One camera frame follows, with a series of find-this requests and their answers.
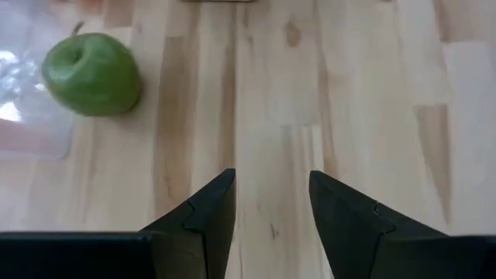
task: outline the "green apple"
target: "green apple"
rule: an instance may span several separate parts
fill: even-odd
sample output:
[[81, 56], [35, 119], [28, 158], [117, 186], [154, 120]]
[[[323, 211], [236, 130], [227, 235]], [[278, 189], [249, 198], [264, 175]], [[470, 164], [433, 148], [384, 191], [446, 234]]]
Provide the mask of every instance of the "green apple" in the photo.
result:
[[81, 26], [47, 54], [41, 67], [46, 87], [58, 102], [82, 115], [129, 111], [142, 89], [133, 55], [111, 36], [76, 35]]

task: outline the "wood grain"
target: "wood grain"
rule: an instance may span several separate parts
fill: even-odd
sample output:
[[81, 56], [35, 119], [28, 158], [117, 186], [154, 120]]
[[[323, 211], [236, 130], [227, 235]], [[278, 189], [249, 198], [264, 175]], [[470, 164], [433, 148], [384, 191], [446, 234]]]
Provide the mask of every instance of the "wood grain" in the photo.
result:
[[124, 42], [143, 98], [76, 117], [63, 160], [0, 162], [1, 230], [137, 230], [235, 167], [227, 278], [332, 277], [310, 170], [445, 233], [496, 233], [489, 1], [91, 3], [44, 12]]

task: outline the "plastic wrap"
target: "plastic wrap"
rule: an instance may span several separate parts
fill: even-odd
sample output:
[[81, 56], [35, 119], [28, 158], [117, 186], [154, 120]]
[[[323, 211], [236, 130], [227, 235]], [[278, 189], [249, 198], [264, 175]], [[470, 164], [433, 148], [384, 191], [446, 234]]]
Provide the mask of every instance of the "plastic wrap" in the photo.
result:
[[40, 65], [67, 36], [44, 0], [0, 0], [0, 158], [61, 158], [72, 113], [43, 86]]

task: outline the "wooden table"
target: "wooden table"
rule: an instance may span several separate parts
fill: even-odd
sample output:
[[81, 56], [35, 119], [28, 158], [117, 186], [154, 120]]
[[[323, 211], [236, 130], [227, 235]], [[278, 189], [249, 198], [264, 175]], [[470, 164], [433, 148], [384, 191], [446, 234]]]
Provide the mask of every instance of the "wooden table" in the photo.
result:
[[227, 167], [227, 278], [330, 278], [310, 170], [451, 234], [496, 233], [496, 2], [52, 2], [134, 52], [139, 107], [0, 162], [2, 230], [137, 230]]

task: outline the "black plastic part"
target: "black plastic part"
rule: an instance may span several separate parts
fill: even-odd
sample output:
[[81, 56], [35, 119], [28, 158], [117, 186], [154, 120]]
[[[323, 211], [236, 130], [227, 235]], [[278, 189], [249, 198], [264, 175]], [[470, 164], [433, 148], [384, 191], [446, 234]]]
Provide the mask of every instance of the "black plastic part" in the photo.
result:
[[496, 278], [494, 236], [447, 236], [319, 171], [310, 199], [336, 279]]
[[0, 233], [0, 278], [222, 279], [235, 176], [225, 170], [140, 232]]

